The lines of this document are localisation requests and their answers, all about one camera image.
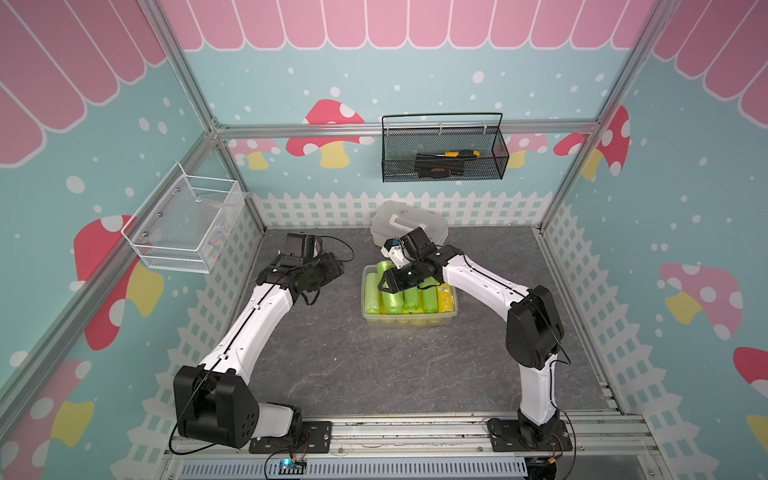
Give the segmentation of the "clear plastic storage box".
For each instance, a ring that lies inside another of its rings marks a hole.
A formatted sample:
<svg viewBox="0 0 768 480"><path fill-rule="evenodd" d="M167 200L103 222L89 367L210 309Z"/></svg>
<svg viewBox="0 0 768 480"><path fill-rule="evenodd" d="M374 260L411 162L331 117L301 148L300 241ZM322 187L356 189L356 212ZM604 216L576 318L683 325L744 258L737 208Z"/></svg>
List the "clear plastic storage box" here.
<svg viewBox="0 0 768 480"><path fill-rule="evenodd" d="M396 294L378 289L390 261L364 267L361 281L361 313L370 326L426 328L449 324L458 313L456 290L429 279Z"/></svg>

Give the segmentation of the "yellow roll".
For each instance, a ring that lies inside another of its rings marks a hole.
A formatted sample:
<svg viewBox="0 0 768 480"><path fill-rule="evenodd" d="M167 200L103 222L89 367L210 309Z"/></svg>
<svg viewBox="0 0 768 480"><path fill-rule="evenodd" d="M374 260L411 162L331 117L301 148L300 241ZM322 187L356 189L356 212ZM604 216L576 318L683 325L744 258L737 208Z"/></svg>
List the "yellow roll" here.
<svg viewBox="0 0 768 480"><path fill-rule="evenodd" d="M455 297L451 286L447 284L438 286L437 302L439 313L452 313L455 311Z"/></svg>

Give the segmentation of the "light green roll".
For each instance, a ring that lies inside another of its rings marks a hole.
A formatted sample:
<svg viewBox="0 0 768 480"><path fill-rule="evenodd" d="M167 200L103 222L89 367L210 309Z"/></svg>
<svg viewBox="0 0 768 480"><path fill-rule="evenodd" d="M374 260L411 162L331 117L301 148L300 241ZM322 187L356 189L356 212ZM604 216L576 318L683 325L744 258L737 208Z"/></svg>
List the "light green roll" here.
<svg viewBox="0 0 768 480"><path fill-rule="evenodd" d="M381 314L381 300L378 283L379 281L377 280L376 273L371 272L365 276L363 291L363 312L365 315Z"/></svg>

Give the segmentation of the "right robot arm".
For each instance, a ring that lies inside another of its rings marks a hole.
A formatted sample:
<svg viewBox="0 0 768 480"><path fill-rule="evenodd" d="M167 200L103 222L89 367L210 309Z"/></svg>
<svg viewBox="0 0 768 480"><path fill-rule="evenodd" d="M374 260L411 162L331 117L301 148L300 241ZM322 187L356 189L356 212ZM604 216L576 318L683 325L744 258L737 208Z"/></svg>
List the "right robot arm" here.
<svg viewBox="0 0 768 480"><path fill-rule="evenodd" d="M520 368L520 438L530 446L548 439L560 421L555 367L564 337L550 290L505 279L471 260L461 249L433 243L422 228L386 240L381 253L393 263L379 282L381 292L399 293L432 279L464 291L506 322L505 347Z"/></svg>

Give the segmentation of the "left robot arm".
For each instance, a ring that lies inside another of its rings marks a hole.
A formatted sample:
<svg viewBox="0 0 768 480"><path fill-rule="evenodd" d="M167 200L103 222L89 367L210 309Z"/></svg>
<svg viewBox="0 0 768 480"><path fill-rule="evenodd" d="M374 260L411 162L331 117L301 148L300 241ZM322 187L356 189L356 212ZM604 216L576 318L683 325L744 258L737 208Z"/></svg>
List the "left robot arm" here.
<svg viewBox="0 0 768 480"><path fill-rule="evenodd" d="M303 442L300 409L258 401L249 383L264 347L295 302L314 304L321 289L343 273L343 260L324 249L321 237L288 234L220 342L198 365L176 373L171 434L198 440L205 448L241 449L266 441L291 449Z"/></svg>

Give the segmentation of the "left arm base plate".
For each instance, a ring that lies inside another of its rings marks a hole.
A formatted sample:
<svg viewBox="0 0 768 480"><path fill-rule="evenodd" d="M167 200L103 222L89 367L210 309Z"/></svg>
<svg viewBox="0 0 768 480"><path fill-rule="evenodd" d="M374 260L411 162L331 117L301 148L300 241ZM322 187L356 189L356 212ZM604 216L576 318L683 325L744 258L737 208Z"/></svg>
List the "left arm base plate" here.
<svg viewBox="0 0 768 480"><path fill-rule="evenodd" d="M330 450L333 423L330 421L303 422L297 429L283 437L252 439L248 448L251 454L304 453L327 454Z"/></svg>

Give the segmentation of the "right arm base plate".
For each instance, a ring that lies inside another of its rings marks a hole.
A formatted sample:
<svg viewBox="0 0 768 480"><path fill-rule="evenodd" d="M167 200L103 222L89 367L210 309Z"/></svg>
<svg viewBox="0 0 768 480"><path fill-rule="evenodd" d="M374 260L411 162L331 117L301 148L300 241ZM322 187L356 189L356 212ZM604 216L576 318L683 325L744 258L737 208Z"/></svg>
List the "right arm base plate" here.
<svg viewBox="0 0 768 480"><path fill-rule="evenodd" d="M548 425L537 427L517 419L491 418L486 422L492 449L500 452L541 452L559 455L571 452L573 437L568 425L554 419Z"/></svg>

